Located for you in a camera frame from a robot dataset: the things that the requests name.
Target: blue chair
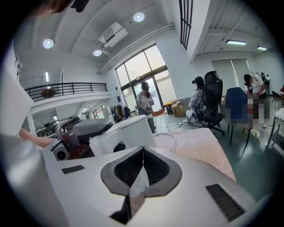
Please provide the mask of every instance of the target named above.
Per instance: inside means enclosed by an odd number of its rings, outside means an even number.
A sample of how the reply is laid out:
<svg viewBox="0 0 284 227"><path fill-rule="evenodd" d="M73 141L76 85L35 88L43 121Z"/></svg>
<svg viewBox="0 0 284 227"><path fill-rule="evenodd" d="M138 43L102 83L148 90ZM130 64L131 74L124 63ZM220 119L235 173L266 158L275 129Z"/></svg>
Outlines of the blue chair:
<svg viewBox="0 0 284 227"><path fill-rule="evenodd" d="M252 125L252 117L248 115L248 96L240 87L229 88L226 93L225 98L225 107L226 107L226 119L228 120L228 133L231 128L231 138L230 145L232 143L234 124L247 124L249 123L248 137L245 144L245 148L248 145L249 135Z"/></svg>

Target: ceiling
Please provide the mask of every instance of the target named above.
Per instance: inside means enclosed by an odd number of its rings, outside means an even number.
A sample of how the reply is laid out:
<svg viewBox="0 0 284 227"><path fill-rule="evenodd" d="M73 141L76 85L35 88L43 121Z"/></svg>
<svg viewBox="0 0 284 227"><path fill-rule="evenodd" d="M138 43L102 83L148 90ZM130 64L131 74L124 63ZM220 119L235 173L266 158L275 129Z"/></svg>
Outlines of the ceiling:
<svg viewBox="0 0 284 227"><path fill-rule="evenodd" d="M78 116L80 113L82 113L83 109L87 107L87 109L83 112L85 114L93 108L100 107L103 104L103 101L104 100L99 99L87 102L71 103L34 113L32 117L34 119L35 128L43 128L44 125L49 122L56 123L53 116L57 116L59 121L68 119L69 117ZM23 123L23 128L29 131L27 118Z"/></svg>
<svg viewBox="0 0 284 227"><path fill-rule="evenodd" d="M226 44L228 39L244 41L244 46ZM273 39L262 21L244 3L237 0L219 0L197 56L220 52L257 54L258 46L271 48Z"/></svg>
<svg viewBox="0 0 284 227"><path fill-rule="evenodd" d="M167 25L160 8L160 0L90 0L81 13L67 7L61 13L26 21L15 37L15 53L43 51L43 41L50 38L55 44L45 51L89 59L102 67L136 39ZM137 12L145 15L142 22L133 20ZM128 35L113 47L104 49L110 56L104 53L93 56L94 50L103 48L100 35L114 22L121 24Z"/></svg>

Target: white shirt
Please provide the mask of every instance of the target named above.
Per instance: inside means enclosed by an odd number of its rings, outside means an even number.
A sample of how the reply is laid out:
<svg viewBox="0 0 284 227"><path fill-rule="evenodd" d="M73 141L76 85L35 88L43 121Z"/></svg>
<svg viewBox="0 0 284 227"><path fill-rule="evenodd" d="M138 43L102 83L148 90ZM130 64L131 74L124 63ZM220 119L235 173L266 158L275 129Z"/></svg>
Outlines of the white shirt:
<svg viewBox="0 0 284 227"><path fill-rule="evenodd" d="M260 90L260 87L263 85L263 81L261 77L257 74L253 74L251 76L252 76L252 83L251 83L252 89L255 92L258 92Z"/></svg>
<svg viewBox="0 0 284 227"><path fill-rule="evenodd" d="M145 106L145 105L148 105L148 106L149 106L150 99L153 98L151 92L149 92L149 93L150 93L150 97L147 98L147 97L145 97L144 95L142 95L142 92L140 92L140 93L137 95L136 100L137 100L138 102L141 102L143 106Z"/></svg>

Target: fluorescent light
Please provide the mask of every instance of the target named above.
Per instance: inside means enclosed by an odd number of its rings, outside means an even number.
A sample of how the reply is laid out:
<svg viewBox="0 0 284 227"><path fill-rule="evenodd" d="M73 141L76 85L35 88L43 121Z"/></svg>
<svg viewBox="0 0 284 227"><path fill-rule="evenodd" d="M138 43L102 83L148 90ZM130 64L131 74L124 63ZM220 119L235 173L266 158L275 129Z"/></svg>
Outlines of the fluorescent light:
<svg viewBox="0 0 284 227"><path fill-rule="evenodd" d="M262 50L262 51L266 51L267 50L267 48L265 48L265 47L257 47L257 49L258 50Z"/></svg>
<svg viewBox="0 0 284 227"><path fill-rule="evenodd" d="M246 42L242 42L242 41L235 41L235 40L227 40L226 41L227 44L234 44L234 45L246 45L247 43Z"/></svg>
<svg viewBox="0 0 284 227"><path fill-rule="evenodd" d="M93 52L93 55L94 56L100 56L102 54L102 51L101 50L95 50L94 52Z"/></svg>
<svg viewBox="0 0 284 227"><path fill-rule="evenodd" d="M141 12L138 12L134 15L133 19L136 21L136 22L141 22L143 21L145 18L144 14L141 13Z"/></svg>
<svg viewBox="0 0 284 227"><path fill-rule="evenodd" d="M50 49L50 48L53 47L53 44L54 44L54 42L53 42L52 39L46 39L43 42L43 47L46 48L46 49Z"/></svg>
<svg viewBox="0 0 284 227"><path fill-rule="evenodd" d="M46 80L46 82L49 82L48 72L45 73L45 80Z"/></svg>

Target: floor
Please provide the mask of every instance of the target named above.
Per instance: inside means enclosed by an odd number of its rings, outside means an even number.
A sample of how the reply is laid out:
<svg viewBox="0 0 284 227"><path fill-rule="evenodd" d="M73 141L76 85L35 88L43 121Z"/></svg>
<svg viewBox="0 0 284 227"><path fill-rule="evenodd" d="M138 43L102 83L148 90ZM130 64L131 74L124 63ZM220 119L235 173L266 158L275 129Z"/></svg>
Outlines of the floor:
<svg viewBox="0 0 284 227"><path fill-rule="evenodd" d="M253 128L260 132L260 136L255 137L251 134L245 150L247 131L245 134L242 134L242 128L234 128L232 144L229 146L230 134L227 134L228 125L225 120L222 120L220 123L220 129L225 131L225 136L222 136L220 132L212 130L232 166L237 182L257 201L273 192L280 172L284 167L284 152L277 145L275 147L278 152L272 150L264 152L265 144L272 129L274 113L279 109L277 104L274 110L274 104L271 106L271 102L272 99L270 99L270 120L268 120L270 126L263 129L262 125L254 125ZM178 127L178 123L182 122L185 116L174 117L173 115L164 114L163 119L170 131L196 129L201 125L194 123L194 125L183 124L181 127ZM159 118L154 119L154 122L157 133L167 132ZM284 135L283 127L280 127L280 134Z"/></svg>

